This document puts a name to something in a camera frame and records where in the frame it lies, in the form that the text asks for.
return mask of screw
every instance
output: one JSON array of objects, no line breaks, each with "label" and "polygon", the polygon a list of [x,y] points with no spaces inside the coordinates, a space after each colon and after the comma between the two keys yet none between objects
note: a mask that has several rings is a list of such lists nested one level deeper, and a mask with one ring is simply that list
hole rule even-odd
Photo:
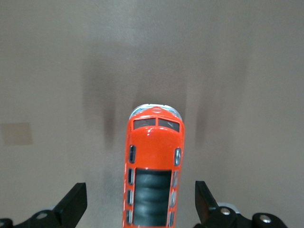
[{"label": "screw", "polygon": [[270,223],[271,222],[270,217],[268,217],[267,215],[261,215],[260,220],[262,220],[265,223]]},{"label": "screw", "polygon": [[222,208],[220,212],[222,212],[222,214],[224,215],[230,215],[230,210],[228,210],[227,208]]},{"label": "screw", "polygon": [[43,218],[45,218],[46,216],[48,216],[48,214],[47,213],[40,213],[37,217],[36,217],[36,219],[43,219]]}]

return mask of stain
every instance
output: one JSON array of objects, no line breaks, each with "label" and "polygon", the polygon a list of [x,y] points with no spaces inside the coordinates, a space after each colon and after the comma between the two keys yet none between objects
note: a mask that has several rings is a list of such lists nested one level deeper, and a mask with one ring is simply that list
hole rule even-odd
[{"label": "stain", "polygon": [[2,123],[0,125],[4,146],[32,145],[32,132],[29,123]]}]

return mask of black mechanical arm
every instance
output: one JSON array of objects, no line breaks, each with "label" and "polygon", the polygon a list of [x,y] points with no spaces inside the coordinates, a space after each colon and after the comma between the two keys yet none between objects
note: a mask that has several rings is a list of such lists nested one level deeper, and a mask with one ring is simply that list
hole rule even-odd
[{"label": "black mechanical arm", "polygon": [[52,210],[42,210],[28,220],[13,225],[0,219],[0,228],[75,228],[87,207],[86,184],[77,183]]},{"label": "black mechanical arm", "polygon": [[272,214],[257,213],[249,220],[229,207],[220,207],[204,181],[195,182],[195,207],[201,224],[194,228],[287,228]]},{"label": "black mechanical arm", "polygon": [[[87,207],[86,184],[77,183],[52,210],[42,210],[13,225],[0,219],[0,228],[75,228]],[[195,182],[195,207],[201,224],[194,228],[287,228],[277,217],[257,213],[249,220],[229,207],[220,207],[204,181]]]}]

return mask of red toy train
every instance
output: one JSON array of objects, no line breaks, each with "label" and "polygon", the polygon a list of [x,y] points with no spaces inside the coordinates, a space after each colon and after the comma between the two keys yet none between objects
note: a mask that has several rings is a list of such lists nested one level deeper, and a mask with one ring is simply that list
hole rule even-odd
[{"label": "red toy train", "polygon": [[174,228],[184,124],[172,107],[144,104],[126,132],[123,228]]}]

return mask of windshield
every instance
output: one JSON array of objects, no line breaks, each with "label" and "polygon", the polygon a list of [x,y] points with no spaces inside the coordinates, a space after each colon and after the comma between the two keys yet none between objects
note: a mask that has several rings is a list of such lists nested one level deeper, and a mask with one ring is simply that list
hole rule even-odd
[{"label": "windshield", "polygon": [[170,120],[158,119],[158,125],[162,127],[171,128],[177,132],[180,132],[180,124],[176,122],[172,122]]},{"label": "windshield", "polygon": [[155,126],[155,124],[156,124],[155,118],[134,120],[133,129],[135,130],[139,127],[145,127],[145,126]]}]

